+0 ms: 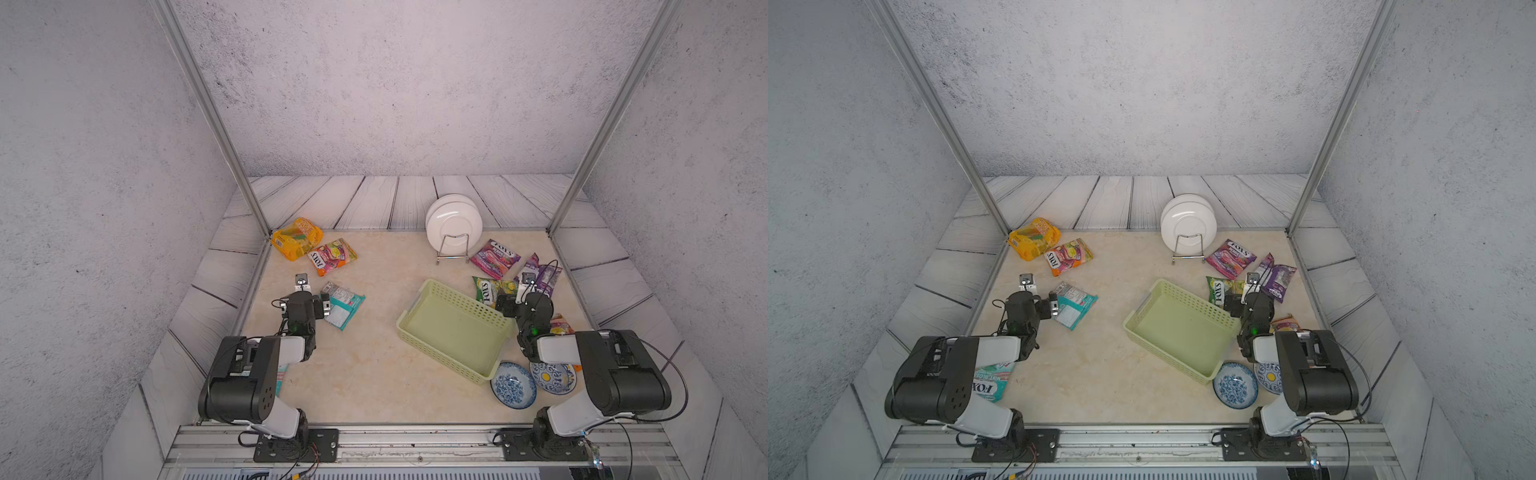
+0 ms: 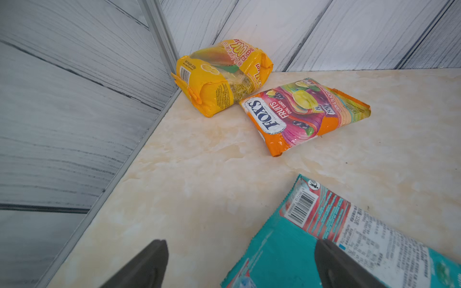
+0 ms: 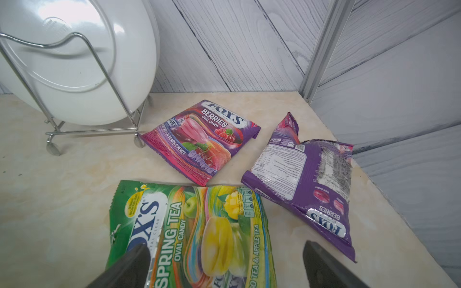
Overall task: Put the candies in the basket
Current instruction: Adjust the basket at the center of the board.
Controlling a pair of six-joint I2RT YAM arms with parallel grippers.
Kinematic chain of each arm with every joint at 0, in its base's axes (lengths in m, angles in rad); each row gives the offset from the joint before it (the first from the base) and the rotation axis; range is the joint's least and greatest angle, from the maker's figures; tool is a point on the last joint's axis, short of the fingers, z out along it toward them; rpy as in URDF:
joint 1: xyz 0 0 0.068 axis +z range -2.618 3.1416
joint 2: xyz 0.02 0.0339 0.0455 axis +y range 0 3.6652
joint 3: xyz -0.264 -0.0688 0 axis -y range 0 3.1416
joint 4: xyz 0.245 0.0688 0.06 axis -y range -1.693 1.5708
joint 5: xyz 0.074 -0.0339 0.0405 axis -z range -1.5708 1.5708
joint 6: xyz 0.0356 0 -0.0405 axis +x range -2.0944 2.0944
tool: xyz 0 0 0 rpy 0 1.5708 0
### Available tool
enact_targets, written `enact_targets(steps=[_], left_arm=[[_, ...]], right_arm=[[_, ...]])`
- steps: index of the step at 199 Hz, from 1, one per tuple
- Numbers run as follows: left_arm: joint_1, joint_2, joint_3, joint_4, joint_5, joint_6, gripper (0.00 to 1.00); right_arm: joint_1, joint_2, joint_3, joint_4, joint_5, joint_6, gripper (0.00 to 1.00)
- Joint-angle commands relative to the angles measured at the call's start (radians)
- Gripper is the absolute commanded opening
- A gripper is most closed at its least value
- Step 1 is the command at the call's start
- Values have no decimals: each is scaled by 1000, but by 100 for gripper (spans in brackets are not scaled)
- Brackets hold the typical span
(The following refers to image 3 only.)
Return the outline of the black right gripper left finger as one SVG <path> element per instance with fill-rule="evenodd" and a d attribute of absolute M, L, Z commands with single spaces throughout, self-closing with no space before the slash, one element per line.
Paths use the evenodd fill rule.
<path fill-rule="evenodd" d="M 144 244 L 138 244 L 87 287 L 144 288 L 148 277 L 150 260 L 148 247 Z"/>

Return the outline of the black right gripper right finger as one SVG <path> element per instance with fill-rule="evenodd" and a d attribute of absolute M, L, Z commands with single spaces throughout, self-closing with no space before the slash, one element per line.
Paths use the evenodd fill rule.
<path fill-rule="evenodd" d="M 317 242 L 306 241 L 303 262 L 311 288 L 368 288 Z"/>

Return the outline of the green Fox's spring tea bag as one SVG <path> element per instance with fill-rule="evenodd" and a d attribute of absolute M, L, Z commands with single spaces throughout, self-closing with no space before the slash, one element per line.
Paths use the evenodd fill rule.
<path fill-rule="evenodd" d="M 108 266 L 145 245 L 148 288 L 277 285 L 264 205 L 247 187 L 122 180 L 109 221 Z"/>

